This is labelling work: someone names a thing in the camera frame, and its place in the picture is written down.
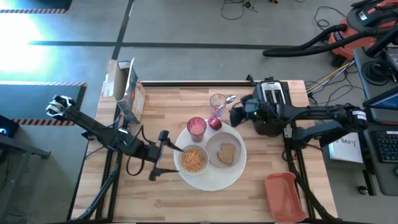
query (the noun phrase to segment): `cardboard box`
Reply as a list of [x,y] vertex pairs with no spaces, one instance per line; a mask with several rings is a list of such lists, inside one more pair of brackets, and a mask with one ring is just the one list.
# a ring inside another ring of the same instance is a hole
[[133,68],[133,62],[134,58],[131,62],[109,61],[102,94],[114,97],[129,122],[140,123],[146,92]]

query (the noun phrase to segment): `bowl of cereal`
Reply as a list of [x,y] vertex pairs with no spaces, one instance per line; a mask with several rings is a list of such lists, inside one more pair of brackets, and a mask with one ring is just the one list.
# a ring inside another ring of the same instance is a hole
[[197,145],[189,145],[179,152],[177,169],[187,175],[199,175],[205,171],[209,156],[206,150]]

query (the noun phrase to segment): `slice of bread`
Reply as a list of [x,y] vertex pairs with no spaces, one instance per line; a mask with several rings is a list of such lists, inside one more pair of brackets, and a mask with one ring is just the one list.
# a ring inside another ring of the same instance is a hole
[[221,144],[220,150],[217,152],[218,159],[221,162],[232,165],[234,161],[235,146],[232,144]]

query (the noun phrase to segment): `caution tape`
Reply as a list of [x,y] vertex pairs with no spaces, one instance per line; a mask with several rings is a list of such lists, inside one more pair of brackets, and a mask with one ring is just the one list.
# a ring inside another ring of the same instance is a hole
[[0,13],[63,14],[67,9],[0,9]]
[[0,81],[0,85],[69,85],[69,86],[85,86],[84,82],[24,82],[24,81]]
[[55,119],[13,119],[13,122],[19,125],[36,125],[36,126],[73,126],[75,123],[71,121],[58,121]]

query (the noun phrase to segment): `white plate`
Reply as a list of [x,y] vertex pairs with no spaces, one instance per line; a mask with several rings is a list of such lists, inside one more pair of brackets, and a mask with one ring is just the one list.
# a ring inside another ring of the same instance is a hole
[[[232,144],[235,147],[232,165],[225,164],[224,162],[221,162],[218,158],[217,152],[220,151],[220,146],[222,144]],[[213,165],[219,168],[229,168],[239,162],[241,158],[242,146],[239,140],[233,134],[222,132],[213,135],[213,137],[211,137],[207,142],[205,149],[208,154],[209,160]]]
[[[223,123],[223,127],[217,131],[212,129],[207,124],[207,129],[202,142],[193,142],[191,140],[191,136],[188,130],[185,128],[178,137],[175,145],[178,146],[179,148],[184,148],[185,146],[193,144],[201,146],[204,149],[206,149],[206,145],[209,139],[217,133],[230,133],[233,136],[235,136],[236,139],[238,139],[242,149],[239,161],[235,165],[226,168],[219,168],[217,166],[214,166],[211,162],[209,162],[205,171],[203,171],[203,173],[201,173],[200,175],[192,176],[179,172],[181,178],[196,189],[207,190],[207,191],[216,191],[216,190],[225,189],[239,179],[246,166],[247,154],[246,154],[246,146],[244,145],[243,139],[235,129],[233,129],[231,126],[225,123]],[[178,154],[179,154],[178,151],[174,151],[174,163],[176,167],[178,167],[177,164]]]

